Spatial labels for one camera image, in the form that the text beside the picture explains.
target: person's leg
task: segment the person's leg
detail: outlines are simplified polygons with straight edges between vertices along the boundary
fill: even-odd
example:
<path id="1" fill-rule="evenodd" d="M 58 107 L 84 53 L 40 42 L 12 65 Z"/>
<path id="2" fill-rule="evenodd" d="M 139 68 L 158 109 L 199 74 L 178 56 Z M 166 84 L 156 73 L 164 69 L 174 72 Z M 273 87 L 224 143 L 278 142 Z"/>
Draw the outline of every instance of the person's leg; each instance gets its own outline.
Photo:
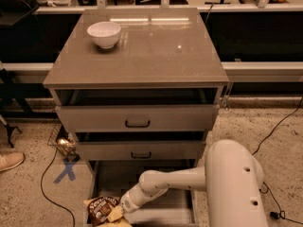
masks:
<path id="1" fill-rule="evenodd" d="M 17 167 L 25 160 L 25 155 L 20 152 L 0 154 L 0 171 Z"/>

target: cabinet top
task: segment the cabinet top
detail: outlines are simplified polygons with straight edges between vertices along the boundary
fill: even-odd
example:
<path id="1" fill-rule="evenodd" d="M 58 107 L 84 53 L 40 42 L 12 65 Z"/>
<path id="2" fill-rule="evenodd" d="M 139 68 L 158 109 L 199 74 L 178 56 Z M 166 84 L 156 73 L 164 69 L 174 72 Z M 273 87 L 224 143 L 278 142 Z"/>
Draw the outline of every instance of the cabinet top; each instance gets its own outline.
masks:
<path id="1" fill-rule="evenodd" d="M 114 48 L 96 46 L 87 28 L 114 21 Z M 47 88 L 188 87 L 227 83 L 219 56 L 197 9 L 85 11 L 45 79 Z"/>

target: blue tape x mark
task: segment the blue tape x mark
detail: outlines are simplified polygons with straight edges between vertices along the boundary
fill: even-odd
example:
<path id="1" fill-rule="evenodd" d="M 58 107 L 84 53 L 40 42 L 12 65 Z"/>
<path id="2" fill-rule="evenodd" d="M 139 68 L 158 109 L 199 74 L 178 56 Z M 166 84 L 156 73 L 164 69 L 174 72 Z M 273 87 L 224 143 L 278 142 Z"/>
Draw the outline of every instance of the blue tape x mark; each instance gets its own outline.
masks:
<path id="1" fill-rule="evenodd" d="M 76 176 L 73 171 L 73 166 L 79 159 L 80 159 L 79 155 L 76 155 L 72 160 L 70 160 L 69 157 L 66 156 L 63 159 L 63 162 L 65 164 L 65 170 L 56 178 L 54 183 L 58 184 L 66 174 L 68 175 L 70 181 L 74 181 L 76 179 Z"/>

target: power cord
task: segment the power cord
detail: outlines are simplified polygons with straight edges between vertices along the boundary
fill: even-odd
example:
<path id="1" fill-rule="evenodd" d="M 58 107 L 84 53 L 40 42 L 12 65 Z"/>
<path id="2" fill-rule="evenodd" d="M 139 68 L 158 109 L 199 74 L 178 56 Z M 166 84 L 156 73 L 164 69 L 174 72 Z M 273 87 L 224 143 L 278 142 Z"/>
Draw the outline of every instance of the power cord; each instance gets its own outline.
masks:
<path id="1" fill-rule="evenodd" d="M 300 106 L 301 106 L 301 103 L 302 103 L 302 101 L 303 101 L 303 97 L 301 97 L 301 100 L 300 100 L 300 102 L 299 102 L 299 104 L 297 105 L 297 107 L 296 107 L 296 109 L 292 112 L 292 113 L 289 113 L 287 116 L 285 116 L 284 118 L 282 118 L 275 126 L 274 126 L 274 128 L 272 129 L 272 131 L 258 144 L 258 148 L 255 150 L 255 152 L 253 153 L 253 155 L 255 155 L 258 151 L 259 151 L 259 149 L 260 149 L 260 147 L 261 147 L 261 145 L 263 144 L 263 142 L 265 141 L 265 140 L 267 140 L 270 136 L 272 136 L 272 134 L 273 134 L 273 132 L 276 130 L 276 128 L 286 119 L 286 118 L 288 118 L 289 116 L 291 116 L 291 115 L 293 115 L 294 113 L 296 113 L 299 109 L 300 109 Z"/>
<path id="2" fill-rule="evenodd" d="M 276 202 L 276 205 L 277 205 L 278 210 L 279 210 L 279 212 L 271 212 L 271 213 L 270 213 L 270 217 L 273 218 L 273 219 L 276 219 L 276 220 L 282 218 L 282 219 L 284 219 L 284 220 L 288 220 L 288 221 L 290 221 L 290 222 L 293 222 L 293 223 L 297 223 L 297 224 L 303 225 L 303 222 L 299 222 L 299 221 L 296 221 L 296 220 L 293 220 L 293 219 L 290 219 L 290 218 L 286 218 L 286 217 L 285 217 L 285 211 L 281 209 L 281 206 L 278 204 L 278 202 L 277 202 L 277 200 L 276 200 L 276 198 L 275 198 L 275 196 L 274 196 L 272 190 L 269 188 L 269 186 L 268 186 L 265 182 L 263 182 L 263 184 L 266 186 L 266 191 L 263 192 L 263 191 L 260 190 L 260 193 L 262 193 L 262 194 L 267 194 L 268 192 L 270 192 L 270 194 L 272 195 L 274 201 Z"/>
<path id="3" fill-rule="evenodd" d="M 55 155 L 54 155 L 53 159 L 51 160 L 50 164 L 47 166 L 45 172 L 42 174 L 41 181 L 40 181 L 40 187 L 41 187 L 42 194 L 44 195 L 44 197 L 45 197 L 48 201 L 50 201 L 51 203 L 55 204 L 56 206 L 58 206 L 58 207 L 60 207 L 60 208 L 62 208 L 62 209 L 64 209 L 64 210 L 66 210 L 66 211 L 71 215 L 71 217 L 72 217 L 72 219 L 73 219 L 73 227 L 75 227 L 75 217 L 74 217 L 72 211 L 70 211 L 68 208 L 66 208 L 66 207 L 64 207 L 64 206 L 62 206 L 62 205 L 59 205 L 58 203 L 52 201 L 52 200 L 45 194 L 44 188 L 43 188 L 43 180 L 44 180 L 45 173 L 49 170 L 50 166 L 52 166 L 52 164 L 54 163 L 54 161 L 55 161 L 55 159 L 56 159 L 56 156 L 57 156 L 57 152 L 58 152 L 58 149 L 56 148 Z"/>

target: wire basket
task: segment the wire basket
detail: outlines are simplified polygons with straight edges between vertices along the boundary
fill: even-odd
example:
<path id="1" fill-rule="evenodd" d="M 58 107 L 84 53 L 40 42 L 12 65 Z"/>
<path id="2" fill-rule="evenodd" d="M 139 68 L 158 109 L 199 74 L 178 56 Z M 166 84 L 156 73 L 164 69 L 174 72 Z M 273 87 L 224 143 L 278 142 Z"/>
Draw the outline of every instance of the wire basket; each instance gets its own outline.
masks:
<path id="1" fill-rule="evenodd" d="M 75 141 L 61 123 L 54 126 L 47 144 L 55 147 L 63 157 L 77 155 Z"/>

